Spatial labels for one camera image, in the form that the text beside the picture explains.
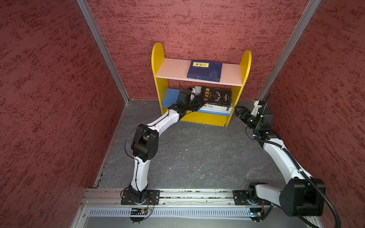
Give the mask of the dark blue booklet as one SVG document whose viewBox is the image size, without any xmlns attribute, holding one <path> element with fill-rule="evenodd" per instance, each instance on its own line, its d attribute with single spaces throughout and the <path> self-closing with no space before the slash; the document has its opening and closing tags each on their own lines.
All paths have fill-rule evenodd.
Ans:
<svg viewBox="0 0 365 228">
<path fill-rule="evenodd" d="M 192 60 L 187 76 L 217 76 L 221 78 L 223 63 Z"/>
<path fill-rule="evenodd" d="M 219 83 L 221 78 L 217 76 L 194 76 L 194 75 L 188 75 L 187 78 L 189 79 L 196 79 L 196 80 L 203 80 L 208 82 L 217 82 Z"/>
</svg>

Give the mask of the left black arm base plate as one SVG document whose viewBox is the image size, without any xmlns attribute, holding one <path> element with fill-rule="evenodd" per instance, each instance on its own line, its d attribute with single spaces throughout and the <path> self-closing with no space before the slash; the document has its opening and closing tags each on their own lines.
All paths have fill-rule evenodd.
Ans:
<svg viewBox="0 0 365 228">
<path fill-rule="evenodd" d="M 160 193 L 160 190 L 125 190 L 121 195 L 121 205 L 158 205 Z"/>
</svg>

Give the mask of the black book with gold letters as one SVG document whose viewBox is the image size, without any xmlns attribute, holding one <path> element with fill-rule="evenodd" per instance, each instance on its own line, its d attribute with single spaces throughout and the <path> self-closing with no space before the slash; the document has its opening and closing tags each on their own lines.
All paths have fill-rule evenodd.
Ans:
<svg viewBox="0 0 365 228">
<path fill-rule="evenodd" d="M 201 95 L 206 104 L 224 107 L 232 106 L 232 91 L 202 86 Z"/>
</svg>

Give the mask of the white book with brown blocks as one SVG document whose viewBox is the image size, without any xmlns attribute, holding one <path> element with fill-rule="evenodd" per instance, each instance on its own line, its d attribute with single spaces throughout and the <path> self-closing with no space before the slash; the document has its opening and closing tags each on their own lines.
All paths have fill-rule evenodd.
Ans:
<svg viewBox="0 0 365 228">
<path fill-rule="evenodd" d="M 197 112 L 198 113 L 205 113 L 205 114 L 213 114 L 213 115 L 221 115 L 221 116 L 230 116 L 232 111 L 232 107 L 218 107 L 216 108 L 208 108 L 202 107 Z"/>
</svg>

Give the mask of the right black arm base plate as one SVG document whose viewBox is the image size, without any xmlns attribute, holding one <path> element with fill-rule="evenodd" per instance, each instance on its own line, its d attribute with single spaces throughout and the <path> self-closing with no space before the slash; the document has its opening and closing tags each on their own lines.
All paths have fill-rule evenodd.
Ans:
<svg viewBox="0 0 365 228">
<path fill-rule="evenodd" d="M 263 200 L 261 199 L 251 199 L 249 198 L 249 194 L 247 191 L 244 190 L 233 190 L 233 200 L 236 206 L 244 206 L 244 205 L 251 205 L 251 206 L 258 206 L 262 205 Z"/>
</svg>

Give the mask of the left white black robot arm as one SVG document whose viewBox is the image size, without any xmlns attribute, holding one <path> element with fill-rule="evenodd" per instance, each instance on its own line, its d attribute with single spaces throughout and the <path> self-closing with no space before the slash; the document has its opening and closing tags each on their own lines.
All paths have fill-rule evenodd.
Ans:
<svg viewBox="0 0 365 228">
<path fill-rule="evenodd" d="M 198 111 L 205 103 L 201 92 L 193 88 L 182 89 L 176 103 L 170 105 L 165 114 L 149 124 L 140 124 L 132 131 L 135 135 L 131 143 L 133 155 L 130 157 L 134 159 L 135 166 L 128 186 L 132 201 L 143 204 L 147 199 L 148 171 L 158 151 L 159 136 L 187 114 Z"/>
</svg>

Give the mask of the heritage culture photo book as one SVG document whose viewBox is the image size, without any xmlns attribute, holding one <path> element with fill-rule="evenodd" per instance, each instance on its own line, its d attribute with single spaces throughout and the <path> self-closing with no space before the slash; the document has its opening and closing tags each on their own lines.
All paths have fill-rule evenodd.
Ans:
<svg viewBox="0 0 365 228">
<path fill-rule="evenodd" d="M 212 105 L 212 104 L 205 104 L 203 107 L 218 109 L 219 106 L 218 105 Z"/>
</svg>

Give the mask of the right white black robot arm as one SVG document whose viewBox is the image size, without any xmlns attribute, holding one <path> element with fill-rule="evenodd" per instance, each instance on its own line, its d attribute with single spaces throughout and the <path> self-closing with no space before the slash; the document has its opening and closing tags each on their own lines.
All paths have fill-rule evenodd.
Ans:
<svg viewBox="0 0 365 228">
<path fill-rule="evenodd" d="M 290 217 L 321 216 L 325 204 L 322 194 L 326 192 L 326 185 L 298 164 L 278 133 L 272 130 L 271 110 L 259 104 L 254 111 L 256 113 L 242 106 L 236 111 L 236 116 L 253 130 L 254 140 L 271 156 L 286 185 L 280 190 L 266 183 L 252 182 L 248 187 L 248 202 L 258 204 L 269 201 L 281 207 Z"/>
</svg>

